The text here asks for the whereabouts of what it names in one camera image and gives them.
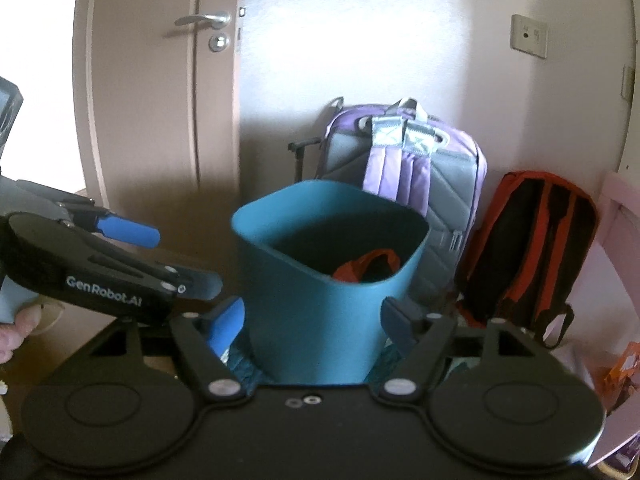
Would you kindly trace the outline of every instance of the door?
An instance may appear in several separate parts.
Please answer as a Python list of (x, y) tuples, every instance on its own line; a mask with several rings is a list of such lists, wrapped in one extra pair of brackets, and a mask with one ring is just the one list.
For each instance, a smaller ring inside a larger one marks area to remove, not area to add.
[[(200, 13), (228, 13), (228, 23), (193, 18)], [(76, 0), (74, 22), (88, 195), (158, 227), (162, 248), (206, 262), (227, 292), (236, 282), (229, 220), (239, 203), (243, 15), (240, 0)]]

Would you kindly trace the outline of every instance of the human hand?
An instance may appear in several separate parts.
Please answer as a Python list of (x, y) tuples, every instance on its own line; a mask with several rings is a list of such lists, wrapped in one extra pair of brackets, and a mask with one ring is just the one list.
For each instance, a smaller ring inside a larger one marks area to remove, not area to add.
[(0, 364), (4, 364), (14, 355), (24, 338), (40, 323), (42, 308), (39, 304), (22, 309), (15, 316), (12, 325), (0, 324)]

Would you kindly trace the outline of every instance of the red cloth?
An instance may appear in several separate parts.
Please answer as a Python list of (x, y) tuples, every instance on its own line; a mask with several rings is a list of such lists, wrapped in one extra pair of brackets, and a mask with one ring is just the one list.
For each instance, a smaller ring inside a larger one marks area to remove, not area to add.
[(341, 265), (332, 277), (339, 282), (360, 283), (369, 264), (379, 256), (386, 256), (386, 262), (394, 274), (400, 270), (400, 257), (393, 249), (376, 249)]

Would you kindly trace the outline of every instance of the suitcase handle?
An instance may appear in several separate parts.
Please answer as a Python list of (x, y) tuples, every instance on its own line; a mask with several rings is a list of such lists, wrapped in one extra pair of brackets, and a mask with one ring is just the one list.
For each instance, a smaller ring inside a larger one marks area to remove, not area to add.
[(305, 148), (313, 144), (320, 144), (322, 139), (320, 137), (313, 137), (311, 139), (299, 140), (298, 142), (290, 142), (287, 149), (296, 155), (296, 175), (294, 181), (296, 183), (302, 181), (302, 167), (305, 160)]

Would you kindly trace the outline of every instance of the door handle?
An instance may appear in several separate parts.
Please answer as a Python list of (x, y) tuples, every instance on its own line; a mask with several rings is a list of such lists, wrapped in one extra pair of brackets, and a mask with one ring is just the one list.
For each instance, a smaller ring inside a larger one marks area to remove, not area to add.
[(231, 14), (228, 12), (218, 12), (216, 14), (190, 14), (189, 16), (183, 16), (174, 21), (176, 27), (183, 25), (190, 25), (191, 23), (209, 22), (211, 28), (220, 30), (225, 28), (231, 21)]

